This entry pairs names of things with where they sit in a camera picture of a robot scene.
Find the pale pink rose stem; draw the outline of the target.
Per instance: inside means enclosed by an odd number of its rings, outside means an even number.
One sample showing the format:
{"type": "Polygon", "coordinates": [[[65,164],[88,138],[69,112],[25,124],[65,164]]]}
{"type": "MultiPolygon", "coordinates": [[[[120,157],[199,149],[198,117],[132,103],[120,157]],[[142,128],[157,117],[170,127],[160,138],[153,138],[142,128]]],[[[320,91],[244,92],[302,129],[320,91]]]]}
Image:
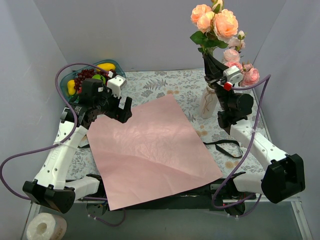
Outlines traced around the pale pink rose stem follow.
{"type": "Polygon", "coordinates": [[[226,64],[227,62],[240,62],[240,53],[246,47],[245,38],[246,33],[241,30],[237,33],[236,36],[232,37],[228,41],[228,46],[223,52],[223,64],[226,64]]]}

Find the bright pink rose stem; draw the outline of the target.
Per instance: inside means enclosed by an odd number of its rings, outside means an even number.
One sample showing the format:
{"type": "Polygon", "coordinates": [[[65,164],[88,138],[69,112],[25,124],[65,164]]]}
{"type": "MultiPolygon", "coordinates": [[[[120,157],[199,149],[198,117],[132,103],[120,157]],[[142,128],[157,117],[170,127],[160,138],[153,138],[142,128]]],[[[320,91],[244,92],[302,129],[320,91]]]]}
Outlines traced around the bright pink rose stem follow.
{"type": "Polygon", "coordinates": [[[241,70],[243,79],[238,83],[240,87],[249,87],[256,84],[260,80],[260,74],[257,68],[251,63],[240,63],[235,61],[227,61],[225,64],[227,67],[236,66],[241,70]]]}

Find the black gold-lettered ribbon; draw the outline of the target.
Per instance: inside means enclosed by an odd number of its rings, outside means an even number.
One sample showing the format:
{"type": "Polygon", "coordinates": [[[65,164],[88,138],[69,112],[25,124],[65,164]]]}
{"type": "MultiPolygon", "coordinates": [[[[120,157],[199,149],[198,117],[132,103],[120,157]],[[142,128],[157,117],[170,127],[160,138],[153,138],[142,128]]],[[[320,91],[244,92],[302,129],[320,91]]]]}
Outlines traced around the black gold-lettered ribbon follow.
{"type": "Polygon", "coordinates": [[[241,150],[240,144],[238,141],[236,140],[230,140],[230,139],[222,139],[222,140],[218,140],[218,141],[213,141],[213,142],[203,142],[204,145],[209,146],[209,145],[214,145],[215,149],[222,153],[223,155],[230,157],[230,158],[234,158],[234,159],[241,159],[243,157],[243,151],[241,150]],[[240,155],[239,156],[234,156],[232,155],[230,152],[226,151],[225,149],[223,149],[222,147],[220,147],[221,144],[234,144],[238,147],[238,150],[240,151],[240,155]]]}

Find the single peach rose stem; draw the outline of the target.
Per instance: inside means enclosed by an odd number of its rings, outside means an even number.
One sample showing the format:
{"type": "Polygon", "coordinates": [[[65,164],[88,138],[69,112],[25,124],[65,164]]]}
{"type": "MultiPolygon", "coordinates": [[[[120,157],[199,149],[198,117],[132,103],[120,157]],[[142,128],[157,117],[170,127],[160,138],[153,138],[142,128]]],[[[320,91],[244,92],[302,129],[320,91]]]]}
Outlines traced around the single peach rose stem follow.
{"type": "Polygon", "coordinates": [[[228,47],[229,40],[239,32],[239,23],[234,13],[224,8],[224,1],[213,0],[210,7],[214,13],[210,30],[202,33],[196,27],[197,31],[190,36],[190,39],[198,45],[199,52],[212,54],[215,49],[228,47]]]}

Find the purple wrapping paper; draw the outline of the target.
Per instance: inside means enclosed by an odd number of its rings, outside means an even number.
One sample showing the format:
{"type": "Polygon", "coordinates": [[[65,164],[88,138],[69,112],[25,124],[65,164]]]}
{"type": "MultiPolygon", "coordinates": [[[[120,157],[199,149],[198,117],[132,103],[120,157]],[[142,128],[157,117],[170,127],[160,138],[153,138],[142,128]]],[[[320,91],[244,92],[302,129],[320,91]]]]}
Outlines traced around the purple wrapping paper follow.
{"type": "Polygon", "coordinates": [[[135,106],[126,123],[98,117],[87,138],[110,210],[202,187],[223,175],[171,94],[135,106]]]}

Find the two-bloom peach rose stem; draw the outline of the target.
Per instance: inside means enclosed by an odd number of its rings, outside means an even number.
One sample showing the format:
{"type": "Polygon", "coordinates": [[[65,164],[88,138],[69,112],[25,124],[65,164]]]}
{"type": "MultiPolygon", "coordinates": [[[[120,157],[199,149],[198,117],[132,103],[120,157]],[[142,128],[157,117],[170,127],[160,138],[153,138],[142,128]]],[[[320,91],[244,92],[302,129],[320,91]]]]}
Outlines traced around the two-bloom peach rose stem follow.
{"type": "Polygon", "coordinates": [[[205,33],[211,28],[211,20],[214,16],[212,8],[206,4],[197,5],[191,12],[190,20],[199,31],[205,33]]]}

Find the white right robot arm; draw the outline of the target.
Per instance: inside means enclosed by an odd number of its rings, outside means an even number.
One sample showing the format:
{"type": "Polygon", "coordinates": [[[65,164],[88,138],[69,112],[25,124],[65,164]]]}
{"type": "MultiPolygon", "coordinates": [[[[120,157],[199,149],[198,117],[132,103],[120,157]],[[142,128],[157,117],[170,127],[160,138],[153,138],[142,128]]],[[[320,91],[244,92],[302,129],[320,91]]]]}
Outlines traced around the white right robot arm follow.
{"type": "Polygon", "coordinates": [[[222,189],[227,195],[237,199],[243,193],[264,195],[277,204],[306,188],[304,161],[298,154],[288,154],[276,147],[261,133],[256,132],[256,124],[251,124],[248,116],[252,113],[254,98],[244,93],[235,84],[243,80],[241,70],[227,67],[209,53],[203,53],[205,81],[214,90],[222,108],[217,113],[220,128],[241,143],[246,152],[238,165],[223,180],[214,192],[215,199],[222,189]],[[252,154],[263,167],[263,176],[237,173],[248,154],[252,154]]]}

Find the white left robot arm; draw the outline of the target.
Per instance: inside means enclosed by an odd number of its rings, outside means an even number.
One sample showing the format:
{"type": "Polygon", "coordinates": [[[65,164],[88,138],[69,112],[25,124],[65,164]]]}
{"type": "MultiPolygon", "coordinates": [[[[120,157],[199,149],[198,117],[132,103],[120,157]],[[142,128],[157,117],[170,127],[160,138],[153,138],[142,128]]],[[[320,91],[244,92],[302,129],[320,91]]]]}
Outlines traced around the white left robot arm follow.
{"type": "Polygon", "coordinates": [[[34,179],[22,187],[33,202],[65,214],[78,199],[91,195],[101,200],[106,196],[106,187],[98,175],[88,174],[78,180],[66,177],[79,144],[97,116],[105,115],[120,123],[132,116],[132,98],[127,97],[124,107],[119,107],[126,82],[120,75],[107,82],[95,78],[83,81],[81,93],[70,98],[62,112],[53,148],[43,166],[34,179]]]}

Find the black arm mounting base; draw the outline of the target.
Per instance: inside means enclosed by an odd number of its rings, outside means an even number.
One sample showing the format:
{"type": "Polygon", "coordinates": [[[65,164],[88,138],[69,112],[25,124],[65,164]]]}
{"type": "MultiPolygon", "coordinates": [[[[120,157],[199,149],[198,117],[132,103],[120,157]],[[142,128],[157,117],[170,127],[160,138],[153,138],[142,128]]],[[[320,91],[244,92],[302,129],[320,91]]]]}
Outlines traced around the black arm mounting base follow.
{"type": "MultiPolygon", "coordinates": [[[[128,210],[196,210],[209,209],[218,211],[212,205],[212,197],[219,188],[223,179],[218,179],[202,187],[198,187],[189,191],[178,193],[175,195],[135,204],[128,206],[128,210]]],[[[214,203],[217,206],[223,206],[223,200],[240,201],[245,198],[249,200],[256,199],[256,195],[251,192],[239,192],[236,190],[233,179],[231,178],[225,186],[220,190],[214,203]]]]}

